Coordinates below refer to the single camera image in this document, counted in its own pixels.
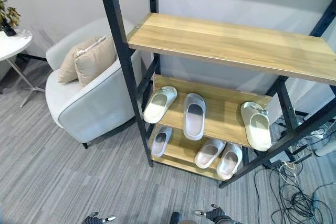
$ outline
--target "cushion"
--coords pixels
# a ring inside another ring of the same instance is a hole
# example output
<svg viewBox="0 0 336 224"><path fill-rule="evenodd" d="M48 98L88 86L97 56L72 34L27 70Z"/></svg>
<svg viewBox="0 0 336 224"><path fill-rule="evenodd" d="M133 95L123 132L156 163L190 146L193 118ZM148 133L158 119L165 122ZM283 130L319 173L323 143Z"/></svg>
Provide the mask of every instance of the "cushion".
<svg viewBox="0 0 336 224"><path fill-rule="evenodd" d="M97 42L99 37L88 39L76 46L74 46L66 55L58 74L58 82L69 82L76 80L77 73L75 70L75 56L77 55L77 51L85 50L90 47L92 44Z"/></svg>
<svg viewBox="0 0 336 224"><path fill-rule="evenodd" d="M112 37L105 39L82 55L75 56L75 70L79 83L85 87L108 69L116 60L117 52Z"/></svg>

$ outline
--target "white round table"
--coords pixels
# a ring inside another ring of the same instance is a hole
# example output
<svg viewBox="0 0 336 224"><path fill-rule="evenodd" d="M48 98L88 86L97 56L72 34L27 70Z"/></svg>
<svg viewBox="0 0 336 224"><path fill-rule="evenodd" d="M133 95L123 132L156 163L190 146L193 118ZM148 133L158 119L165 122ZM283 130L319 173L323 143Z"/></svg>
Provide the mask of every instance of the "white round table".
<svg viewBox="0 0 336 224"><path fill-rule="evenodd" d="M22 108L35 91L44 93L45 90L34 86L22 73L15 62L12 61L12 56L22 52L33 42L33 35L30 31L19 29L16 29L15 31L16 35L11 37L8 37L3 31L0 31L0 61L6 60L29 85L30 92L27 98L22 102L20 106Z"/></svg>

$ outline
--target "tangled wires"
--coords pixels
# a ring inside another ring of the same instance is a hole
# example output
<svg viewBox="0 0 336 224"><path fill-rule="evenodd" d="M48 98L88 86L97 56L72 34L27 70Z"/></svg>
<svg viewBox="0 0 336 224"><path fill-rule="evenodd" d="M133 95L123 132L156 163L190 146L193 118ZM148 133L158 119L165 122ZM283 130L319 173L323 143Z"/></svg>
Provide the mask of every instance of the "tangled wires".
<svg viewBox="0 0 336 224"><path fill-rule="evenodd" d="M258 223L260 223L260 199L256 177L262 170L270 171L269 186L279 206L279 209L271 214L272 223L333 223L332 212L327 204L318 199L317 190L321 187L334 185L336 183L319 186L312 195L308 195L303 192L296 182L296 175L289 175L289 172L276 169L261 169L254 175L254 184L258 200Z"/></svg>

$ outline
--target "white slide sandal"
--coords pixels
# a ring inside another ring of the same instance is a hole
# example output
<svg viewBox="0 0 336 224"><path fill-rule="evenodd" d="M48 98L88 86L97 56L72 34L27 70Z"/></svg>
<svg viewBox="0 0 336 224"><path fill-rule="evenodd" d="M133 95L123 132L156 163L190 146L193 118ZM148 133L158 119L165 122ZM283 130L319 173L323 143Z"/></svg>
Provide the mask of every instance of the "white slide sandal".
<svg viewBox="0 0 336 224"><path fill-rule="evenodd" d="M223 180L230 179L242 161L242 149L238 145L227 143L217 166L217 174Z"/></svg>
<svg viewBox="0 0 336 224"><path fill-rule="evenodd" d="M157 123L167 112L176 97L177 90L174 87L166 86L160 88L147 104L143 119L148 123Z"/></svg>
<svg viewBox="0 0 336 224"><path fill-rule="evenodd" d="M223 151L225 143L209 138L195 157L195 164L202 169L208 168L215 158Z"/></svg>
<svg viewBox="0 0 336 224"><path fill-rule="evenodd" d="M188 94L184 99L183 133L187 139L200 140L204 134L205 102L195 93Z"/></svg>
<svg viewBox="0 0 336 224"><path fill-rule="evenodd" d="M170 127L161 127L155 136L152 145L152 155L161 157L166 150L169 139L172 135L173 129Z"/></svg>
<svg viewBox="0 0 336 224"><path fill-rule="evenodd" d="M265 152L271 147L268 112L255 102L245 102L240 107L248 143Z"/></svg>

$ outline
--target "armchair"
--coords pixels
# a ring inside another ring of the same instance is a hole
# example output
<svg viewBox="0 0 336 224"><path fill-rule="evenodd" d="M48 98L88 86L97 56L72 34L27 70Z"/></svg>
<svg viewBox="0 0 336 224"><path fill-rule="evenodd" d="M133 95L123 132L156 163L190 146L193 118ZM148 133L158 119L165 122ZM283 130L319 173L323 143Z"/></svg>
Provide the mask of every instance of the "armchair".
<svg viewBox="0 0 336 224"><path fill-rule="evenodd" d="M126 33L134 27L124 20ZM98 19L66 36L46 52L54 70L46 83L46 100L54 121L87 148L87 142L109 132L134 117L119 58L84 88L78 81L59 83L59 68L68 51L95 36L111 36L106 18ZM141 58L131 57L137 84L141 81Z"/></svg>

